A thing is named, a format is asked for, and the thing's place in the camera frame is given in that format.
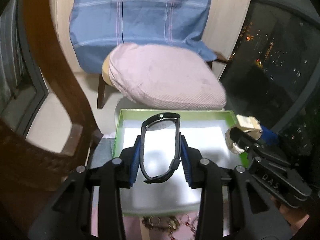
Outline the person's right hand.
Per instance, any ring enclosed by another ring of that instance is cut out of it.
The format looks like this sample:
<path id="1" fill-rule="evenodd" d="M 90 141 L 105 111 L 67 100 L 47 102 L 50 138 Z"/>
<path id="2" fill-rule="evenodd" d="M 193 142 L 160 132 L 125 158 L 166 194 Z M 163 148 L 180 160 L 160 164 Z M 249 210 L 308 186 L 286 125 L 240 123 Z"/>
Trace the person's right hand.
<path id="1" fill-rule="evenodd" d="M 291 207 L 286 206 L 285 204 L 281 204 L 281 202 L 273 196 L 271 196 L 270 198 L 279 210 L 279 212 L 283 215 L 285 220 L 289 223 L 290 228 L 294 234 L 308 220 L 309 215 L 303 209 L 293 209 Z"/>

